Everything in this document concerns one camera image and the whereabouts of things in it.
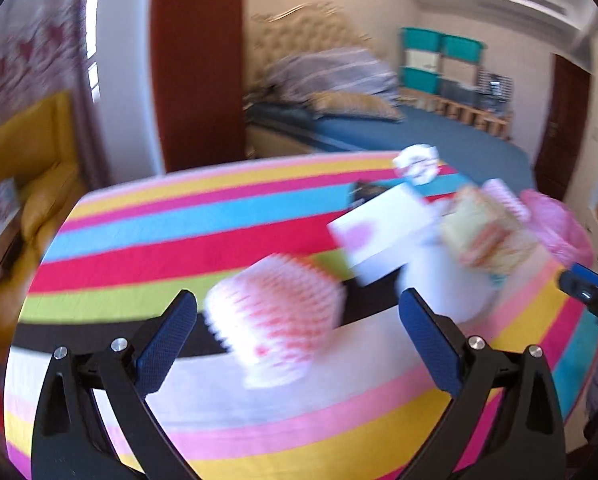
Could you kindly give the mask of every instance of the tufted headboard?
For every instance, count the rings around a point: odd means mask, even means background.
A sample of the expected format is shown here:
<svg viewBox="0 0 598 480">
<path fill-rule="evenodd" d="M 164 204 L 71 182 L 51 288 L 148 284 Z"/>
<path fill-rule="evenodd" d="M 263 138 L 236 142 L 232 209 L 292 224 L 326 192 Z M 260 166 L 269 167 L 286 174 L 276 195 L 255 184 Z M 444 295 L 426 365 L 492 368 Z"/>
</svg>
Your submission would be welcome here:
<svg viewBox="0 0 598 480">
<path fill-rule="evenodd" d="M 360 34 L 330 2 L 304 4 L 278 16 L 257 14 L 246 35 L 247 93 L 260 89 L 269 67 L 291 54 L 364 45 L 383 57 L 372 38 Z"/>
</svg>

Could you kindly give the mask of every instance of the blue bedsheet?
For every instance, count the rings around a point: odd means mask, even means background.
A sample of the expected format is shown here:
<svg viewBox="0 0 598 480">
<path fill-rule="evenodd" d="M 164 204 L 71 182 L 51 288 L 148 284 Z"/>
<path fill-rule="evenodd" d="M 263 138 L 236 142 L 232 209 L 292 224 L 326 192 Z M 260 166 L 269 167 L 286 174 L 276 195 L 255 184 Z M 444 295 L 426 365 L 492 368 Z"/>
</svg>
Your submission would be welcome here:
<svg viewBox="0 0 598 480">
<path fill-rule="evenodd" d="M 528 156 L 518 147 L 458 121 L 401 107 L 400 123 L 320 118 L 301 107 L 269 103 L 249 108 L 247 120 L 325 152 L 402 150 L 431 144 L 440 157 L 477 184 L 501 178 L 515 193 L 536 188 Z"/>
</svg>

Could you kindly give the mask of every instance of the floral curtain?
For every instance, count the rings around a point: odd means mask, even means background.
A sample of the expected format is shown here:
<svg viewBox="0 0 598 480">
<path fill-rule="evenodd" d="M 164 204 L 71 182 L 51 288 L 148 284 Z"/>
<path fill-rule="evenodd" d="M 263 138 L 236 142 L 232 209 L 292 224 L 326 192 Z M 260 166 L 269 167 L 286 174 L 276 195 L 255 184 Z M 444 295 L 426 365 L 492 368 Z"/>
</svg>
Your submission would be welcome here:
<svg viewBox="0 0 598 480">
<path fill-rule="evenodd" d="M 108 171 L 86 85 L 84 0 L 5 0 L 0 6 L 0 124 L 69 89 L 76 143 L 90 187 Z"/>
</svg>

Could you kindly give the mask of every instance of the teal storage box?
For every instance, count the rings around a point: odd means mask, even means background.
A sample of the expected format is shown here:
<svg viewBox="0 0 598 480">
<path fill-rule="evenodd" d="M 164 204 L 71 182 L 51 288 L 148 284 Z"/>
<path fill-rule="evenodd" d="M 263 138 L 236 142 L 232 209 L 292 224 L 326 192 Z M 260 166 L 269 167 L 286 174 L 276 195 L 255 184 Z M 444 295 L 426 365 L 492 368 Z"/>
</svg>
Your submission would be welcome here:
<svg viewBox="0 0 598 480">
<path fill-rule="evenodd" d="M 429 94 L 437 93 L 439 76 L 432 72 L 419 70 L 417 68 L 401 67 L 401 83 L 406 88 L 427 92 Z"/>
<path fill-rule="evenodd" d="M 401 29 L 403 48 L 440 52 L 442 36 L 441 32 L 427 28 L 405 27 Z"/>
<path fill-rule="evenodd" d="M 480 41 L 459 36 L 444 36 L 441 52 L 444 56 L 454 57 L 468 63 L 480 63 L 483 44 Z"/>
</svg>

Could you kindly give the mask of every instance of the wooden railing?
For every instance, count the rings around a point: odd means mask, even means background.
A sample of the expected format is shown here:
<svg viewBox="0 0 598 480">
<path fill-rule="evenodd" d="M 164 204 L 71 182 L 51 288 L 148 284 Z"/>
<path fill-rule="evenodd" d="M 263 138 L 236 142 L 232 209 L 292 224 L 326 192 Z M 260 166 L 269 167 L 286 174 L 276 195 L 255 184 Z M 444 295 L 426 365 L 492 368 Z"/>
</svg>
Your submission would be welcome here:
<svg viewBox="0 0 598 480">
<path fill-rule="evenodd" d="M 482 132 L 486 132 L 493 137 L 498 137 L 506 141 L 510 141 L 510 128 L 512 123 L 512 113 L 504 118 L 496 117 L 495 115 L 477 110 L 468 105 L 462 105 L 450 99 L 446 99 L 439 95 L 428 94 L 413 90 L 410 88 L 401 89 L 401 97 L 399 100 L 408 106 L 419 108 L 427 112 L 434 112 L 438 115 L 460 121 L 468 126 L 473 126 Z"/>
</svg>

